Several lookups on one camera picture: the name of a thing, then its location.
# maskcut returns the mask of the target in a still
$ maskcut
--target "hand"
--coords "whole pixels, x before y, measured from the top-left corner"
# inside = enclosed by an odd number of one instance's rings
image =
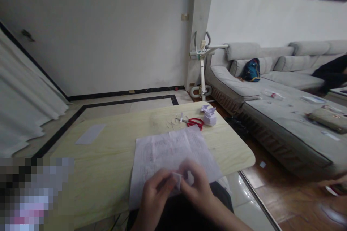
[[[153,231],[157,227],[165,203],[176,184],[171,171],[160,169],[143,187],[140,210],[132,231]]]
[[[188,171],[194,176],[194,184],[189,186],[187,182],[181,179],[181,191],[186,198],[206,217],[211,217],[213,208],[216,206],[216,198],[210,188],[209,179],[202,166],[191,159],[185,159],[178,170],[178,173],[187,177]]]

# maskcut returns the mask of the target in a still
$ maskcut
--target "floor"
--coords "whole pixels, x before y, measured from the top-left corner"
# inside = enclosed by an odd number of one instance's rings
[[[60,117],[56,121],[51,121],[45,125],[43,128],[46,135],[40,138],[32,139],[29,141],[29,146],[21,151],[18,151],[13,155],[13,157],[31,157],[33,156],[56,132],[60,129],[83,105],[87,104],[97,104],[104,102],[113,101],[123,101],[132,99],[141,99],[157,96],[167,96],[175,95],[178,104],[191,103],[193,100],[183,90],[179,91],[164,91],[146,94],[136,94],[136,95],[126,95],[118,97],[107,97],[102,99],[90,99],[90,100],[79,100],[74,101],[73,104],[69,105],[69,110],[66,111],[66,115]],[[172,106],[172,100],[169,98],[158,99],[158,100],[148,100],[134,103],[108,105],[101,107],[94,107],[86,109],[78,119],[69,128],[72,129],[75,125],[83,122],[84,120],[100,118],[105,116],[113,116],[117,114],[138,112],[147,109],[154,109],[158,107]],[[220,108],[217,108],[219,113],[223,113]],[[55,149],[59,146],[59,140],[54,144],[54,146],[46,153],[45,157],[51,156]],[[245,185],[243,179],[238,173],[233,173],[226,176],[228,185],[231,190],[231,198],[233,203],[233,208],[236,216],[241,218],[245,223],[247,223],[255,231],[260,230],[274,230],[267,216],[262,211],[261,207],[253,197],[252,193]],[[124,212],[120,215],[117,225],[113,230],[124,230],[127,223],[128,212]],[[101,220],[97,223],[88,225],[86,227],[78,229],[78,231],[106,231],[114,224],[115,219],[118,216],[112,216]]]
[[[221,116],[229,116],[217,102],[211,105]],[[301,180],[288,172],[257,140],[250,136],[245,142],[253,151],[256,163],[242,172],[283,231],[347,230],[347,196],[334,197],[324,189],[332,181]]]

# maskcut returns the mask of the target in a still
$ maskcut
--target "dark pants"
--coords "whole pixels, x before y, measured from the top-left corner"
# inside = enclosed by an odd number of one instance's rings
[[[324,79],[324,86],[320,89],[324,94],[327,94],[330,89],[338,88],[347,82],[347,74],[342,73],[315,71],[312,76]]]
[[[218,182],[211,183],[210,187],[213,195],[234,213],[229,193]],[[138,209],[130,212],[127,230],[130,230],[133,226],[137,213]],[[155,230],[219,230],[219,228],[195,210],[184,195],[180,194],[167,200],[163,214]]]

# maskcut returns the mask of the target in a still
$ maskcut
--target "black floor border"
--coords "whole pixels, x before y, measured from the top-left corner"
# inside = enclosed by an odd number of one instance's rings
[[[175,95],[167,95],[167,96],[156,96],[156,97],[145,97],[140,99],[128,99],[121,101],[112,101],[112,102],[104,102],[104,103],[96,103],[83,105],[42,147],[33,155],[33,159],[42,158],[51,148],[52,146],[59,140],[60,137],[69,129],[70,126],[77,120],[77,118],[87,109],[99,106],[108,106],[108,105],[119,105],[126,103],[135,103],[141,101],[149,101],[149,100],[157,100],[157,99],[167,99],[170,98],[173,105],[178,105],[178,101]]]
[[[3,33],[7,36],[7,38],[10,39],[17,47],[20,49],[25,56],[27,56],[32,63],[48,78],[48,80],[57,88],[57,90],[66,98],[67,101],[69,100],[69,97],[64,93],[63,90],[51,79],[51,77],[43,70],[43,68],[36,62],[36,60],[27,52],[26,49],[17,41],[17,39],[11,34],[11,32],[6,28],[5,25],[2,24],[0,21],[0,28],[3,31]]]
[[[79,95],[79,96],[70,96],[69,100],[83,100],[83,99],[95,99],[103,97],[113,97],[113,96],[125,96],[125,95],[135,95],[135,94],[144,94],[144,93],[153,93],[153,92],[162,92],[170,91],[178,88],[179,90],[184,89],[184,86],[173,86],[173,87],[160,87],[160,88],[145,88],[141,90],[134,90],[134,93],[127,91],[117,91],[117,92],[108,92],[108,93],[99,93],[99,94],[88,94],[88,95]]]
[[[271,213],[268,211],[268,209],[266,208],[266,206],[264,205],[264,203],[261,201],[261,199],[259,198],[258,194],[256,193],[256,191],[253,189],[252,185],[249,183],[247,177],[244,175],[244,173],[241,171],[238,172],[239,175],[241,176],[241,178],[243,179],[244,183],[246,184],[247,188],[250,190],[250,192],[252,193],[254,199],[257,201],[257,203],[259,204],[261,210],[264,212],[264,214],[266,215],[267,219],[270,221],[271,225],[273,226],[273,228],[276,231],[282,231],[282,229],[280,228],[280,226],[277,224],[277,222],[274,220],[274,218],[272,217]]]

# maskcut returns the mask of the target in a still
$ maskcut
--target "beige purse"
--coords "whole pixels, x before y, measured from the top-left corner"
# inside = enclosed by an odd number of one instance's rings
[[[337,131],[339,134],[347,133],[347,117],[342,114],[318,108],[308,118]]]

